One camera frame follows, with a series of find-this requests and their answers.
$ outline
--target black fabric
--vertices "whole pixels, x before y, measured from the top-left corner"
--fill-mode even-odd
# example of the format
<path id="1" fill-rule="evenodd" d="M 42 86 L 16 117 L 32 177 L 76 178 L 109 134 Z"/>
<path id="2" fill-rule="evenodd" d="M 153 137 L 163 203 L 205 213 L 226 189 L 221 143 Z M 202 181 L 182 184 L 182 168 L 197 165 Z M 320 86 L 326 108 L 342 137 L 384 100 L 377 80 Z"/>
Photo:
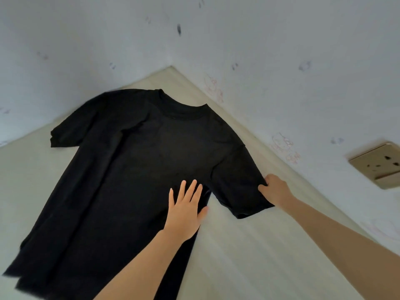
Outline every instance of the black fabric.
<path id="1" fill-rule="evenodd" d="M 204 186 L 237 218 L 272 207 L 247 149 L 208 105 L 162 90 L 119 90 L 83 104 L 51 132 L 79 146 L 5 275 L 45 299 L 90 300 L 164 227 L 168 191 Z M 174 300 L 196 236 L 168 267 L 156 299 Z"/>

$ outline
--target shirt sleeve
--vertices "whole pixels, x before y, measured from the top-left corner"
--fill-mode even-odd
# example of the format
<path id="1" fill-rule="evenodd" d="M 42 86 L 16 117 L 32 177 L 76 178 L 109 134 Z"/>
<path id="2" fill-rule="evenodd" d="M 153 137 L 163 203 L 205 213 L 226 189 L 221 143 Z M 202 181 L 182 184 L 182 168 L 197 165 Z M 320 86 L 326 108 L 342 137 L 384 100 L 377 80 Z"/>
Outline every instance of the shirt sleeve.
<path id="1" fill-rule="evenodd" d="M 51 147 L 79 146 L 106 108 L 107 93 L 94 97 L 81 105 L 51 131 Z"/>
<path id="2" fill-rule="evenodd" d="M 212 192 L 238 219 L 274 206 L 258 191 L 260 184 L 267 185 L 244 145 L 226 156 L 211 173 Z"/>

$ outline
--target beige outlet cover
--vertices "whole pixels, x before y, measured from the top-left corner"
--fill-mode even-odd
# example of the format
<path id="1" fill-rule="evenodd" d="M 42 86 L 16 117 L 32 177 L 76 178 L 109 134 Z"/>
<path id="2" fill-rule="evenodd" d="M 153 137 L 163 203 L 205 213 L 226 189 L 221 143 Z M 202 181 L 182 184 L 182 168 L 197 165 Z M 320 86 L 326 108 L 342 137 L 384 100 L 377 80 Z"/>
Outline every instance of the beige outlet cover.
<path id="1" fill-rule="evenodd" d="M 400 186 L 400 147 L 393 142 L 386 142 L 349 162 L 384 190 Z"/>

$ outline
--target hand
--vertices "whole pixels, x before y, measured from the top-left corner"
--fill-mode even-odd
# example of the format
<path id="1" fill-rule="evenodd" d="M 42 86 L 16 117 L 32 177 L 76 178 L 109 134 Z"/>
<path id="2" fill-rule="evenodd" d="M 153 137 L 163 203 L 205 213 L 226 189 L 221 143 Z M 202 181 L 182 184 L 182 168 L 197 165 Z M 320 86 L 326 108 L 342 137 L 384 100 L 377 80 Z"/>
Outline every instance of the hand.
<path id="1" fill-rule="evenodd" d="M 283 208 L 285 203 L 294 198 L 287 183 L 278 176 L 269 174 L 265 177 L 265 181 L 268 186 L 259 185 L 258 190 L 273 205 Z"/>
<path id="2" fill-rule="evenodd" d="M 207 215 L 207 206 L 197 214 L 197 206 L 203 186 L 199 184 L 193 195 L 196 184 L 197 181 L 193 180 L 185 194 L 186 181 L 182 181 L 176 203 L 174 202 L 174 191 L 172 188 L 170 189 L 168 215 L 164 231 L 171 234 L 173 238 L 177 238 L 180 243 L 193 237 Z"/>

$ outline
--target person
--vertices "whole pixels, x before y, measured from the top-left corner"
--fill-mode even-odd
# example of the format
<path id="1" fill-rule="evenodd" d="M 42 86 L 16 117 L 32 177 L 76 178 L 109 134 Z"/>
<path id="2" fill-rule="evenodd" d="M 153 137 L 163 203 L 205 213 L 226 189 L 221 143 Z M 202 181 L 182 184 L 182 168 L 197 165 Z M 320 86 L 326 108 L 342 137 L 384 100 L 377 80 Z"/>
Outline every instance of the person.
<path id="1" fill-rule="evenodd" d="M 400 256 L 298 200 L 278 176 L 269 174 L 265 180 L 268 186 L 259 185 L 258 190 L 297 221 L 365 299 L 400 299 Z M 176 203 L 170 190 L 164 229 L 94 300 L 154 298 L 179 247 L 197 232 L 207 215 L 208 207 L 197 214 L 202 185 L 195 191 L 196 184 L 194 180 L 185 193 L 183 181 Z"/>

